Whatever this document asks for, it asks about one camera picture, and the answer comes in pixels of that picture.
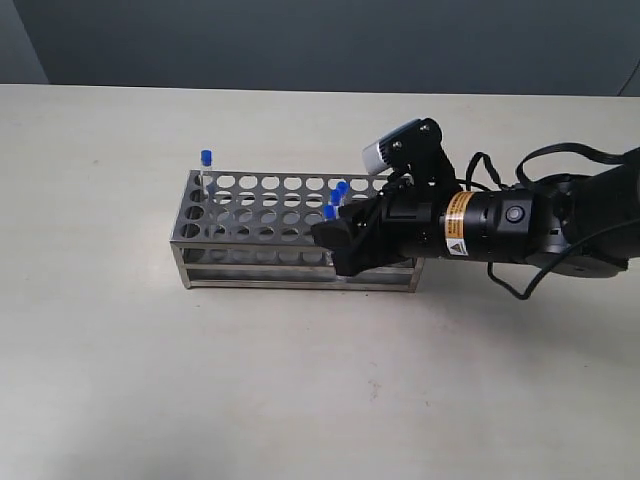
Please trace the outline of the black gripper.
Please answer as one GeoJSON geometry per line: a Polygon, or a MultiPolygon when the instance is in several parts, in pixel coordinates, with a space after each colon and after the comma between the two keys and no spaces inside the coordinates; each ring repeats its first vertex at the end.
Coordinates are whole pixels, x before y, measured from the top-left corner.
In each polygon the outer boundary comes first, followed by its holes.
{"type": "Polygon", "coordinates": [[[338,276],[410,258],[448,258],[444,213],[453,187],[416,186],[353,201],[339,217],[311,227],[314,244],[331,252],[338,276]]]}

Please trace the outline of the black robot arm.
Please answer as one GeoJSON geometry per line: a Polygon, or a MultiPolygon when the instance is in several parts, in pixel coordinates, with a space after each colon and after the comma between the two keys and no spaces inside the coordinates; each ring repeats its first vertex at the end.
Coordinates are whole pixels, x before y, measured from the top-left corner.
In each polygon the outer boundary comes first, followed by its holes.
{"type": "Polygon", "coordinates": [[[609,154],[564,143],[539,155],[576,153],[606,166],[597,175],[555,174],[502,183],[478,152],[464,178],[439,142],[394,141],[392,173],[372,198],[351,201],[311,228],[337,274],[410,258],[521,264],[546,273],[613,277],[639,255],[639,152],[609,154]]]}

